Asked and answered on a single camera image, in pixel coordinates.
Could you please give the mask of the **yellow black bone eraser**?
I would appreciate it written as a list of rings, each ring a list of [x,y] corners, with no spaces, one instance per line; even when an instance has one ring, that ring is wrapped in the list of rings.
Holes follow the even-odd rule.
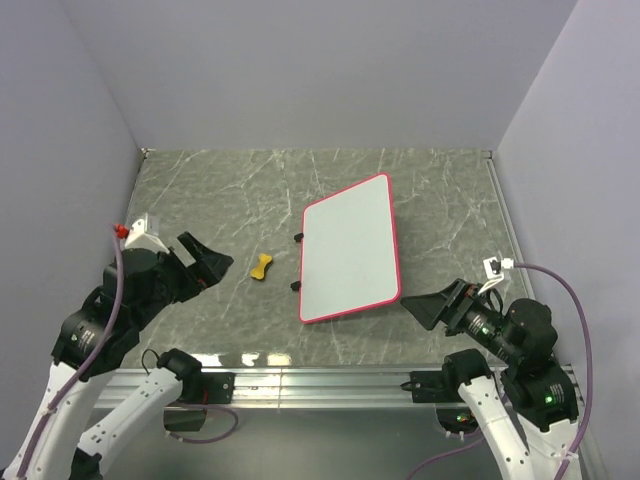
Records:
[[[257,264],[250,270],[250,277],[257,281],[263,281],[272,263],[273,257],[271,255],[260,253]]]

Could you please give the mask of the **pink framed whiteboard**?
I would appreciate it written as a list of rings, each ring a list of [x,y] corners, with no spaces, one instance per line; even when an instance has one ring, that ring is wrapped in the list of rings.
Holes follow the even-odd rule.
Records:
[[[307,205],[301,234],[302,323],[327,321],[399,299],[399,244],[388,173]]]

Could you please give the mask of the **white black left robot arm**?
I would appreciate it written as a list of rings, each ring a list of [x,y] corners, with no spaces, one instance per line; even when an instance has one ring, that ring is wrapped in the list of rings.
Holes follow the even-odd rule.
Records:
[[[166,406],[210,408],[202,364],[171,349],[137,389],[93,427],[87,422],[102,391],[167,306],[185,303],[217,285],[233,264],[184,232],[179,242],[193,261],[184,264],[152,237],[151,248],[121,246],[110,232],[114,260],[101,285],[62,324],[52,350],[49,378],[28,433],[4,479],[100,479],[130,440]]]

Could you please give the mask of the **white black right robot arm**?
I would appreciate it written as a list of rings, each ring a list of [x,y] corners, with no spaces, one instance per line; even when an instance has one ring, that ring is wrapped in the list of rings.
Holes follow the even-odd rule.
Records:
[[[464,403],[449,433],[479,433],[504,479],[581,478],[572,446],[578,400],[553,354],[558,335],[547,306],[530,298],[505,306],[495,289],[462,279],[401,304],[423,328],[443,325],[446,335],[477,344],[447,355],[438,372],[411,372],[401,388],[413,402]]]

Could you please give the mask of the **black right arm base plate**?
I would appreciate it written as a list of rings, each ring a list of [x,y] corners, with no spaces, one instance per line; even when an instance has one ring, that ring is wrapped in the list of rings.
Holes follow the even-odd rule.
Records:
[[[409,380],[400,385],[400,389],[411,394],[414,404],[423,403],[461,403],[458,389],[468,385],[470,378],[454,370],[412,371]]]

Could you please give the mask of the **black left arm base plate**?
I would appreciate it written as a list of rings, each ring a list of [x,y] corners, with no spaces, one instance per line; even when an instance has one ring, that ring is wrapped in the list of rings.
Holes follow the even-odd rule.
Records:
[[[234,392],[236,375],[227,371],[199,372],[183,381],[179,403],[228,405]]]

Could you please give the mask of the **aluminium mounting rail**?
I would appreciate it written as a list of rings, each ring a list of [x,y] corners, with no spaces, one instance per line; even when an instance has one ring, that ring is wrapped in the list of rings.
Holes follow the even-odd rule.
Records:
[[[413,371],[438,372],[438,364],[319,368],[233,368],[229,406],[241,409],[413,408],[401,389]]]

